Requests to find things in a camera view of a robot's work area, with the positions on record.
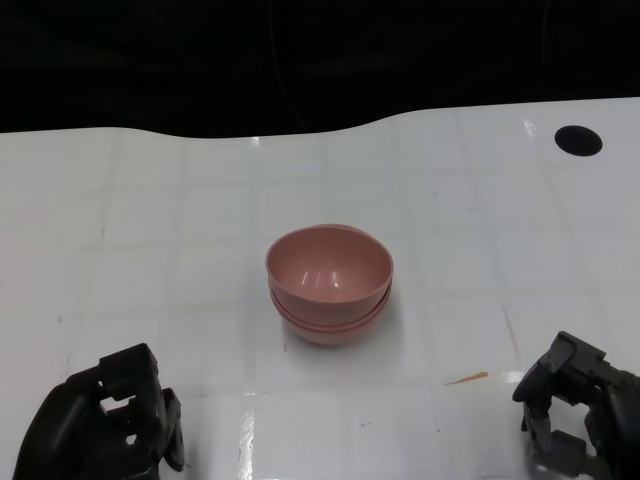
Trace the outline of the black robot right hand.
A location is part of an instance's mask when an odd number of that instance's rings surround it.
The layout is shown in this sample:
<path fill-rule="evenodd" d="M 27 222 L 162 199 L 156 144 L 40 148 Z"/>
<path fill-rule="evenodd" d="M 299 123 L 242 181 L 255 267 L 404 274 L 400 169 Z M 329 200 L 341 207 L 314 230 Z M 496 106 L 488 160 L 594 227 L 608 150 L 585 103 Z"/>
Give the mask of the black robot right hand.
<path fill-rule="evenodd" d="M 639 477 L 639 377 L 605 360 L 606 353 L 560 331 L 527 371 L 512 400 L 523 405 L 528 461 L 568 478 Z M 551 426 L 553 399 L 588 407 L 587 441 Z"/>

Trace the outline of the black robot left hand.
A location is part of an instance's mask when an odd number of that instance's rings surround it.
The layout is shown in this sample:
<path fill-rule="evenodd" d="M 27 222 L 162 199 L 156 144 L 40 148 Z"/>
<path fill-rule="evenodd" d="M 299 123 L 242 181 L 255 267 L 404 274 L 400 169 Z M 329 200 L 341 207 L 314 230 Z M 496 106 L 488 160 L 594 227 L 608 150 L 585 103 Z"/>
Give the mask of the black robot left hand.
<path fill-rule="evenodd" d="M 181 404 L 141 343 L 71 375 L 47 395 L 22 441 L 16 479 L 157 479 L 185 467 Z"/>

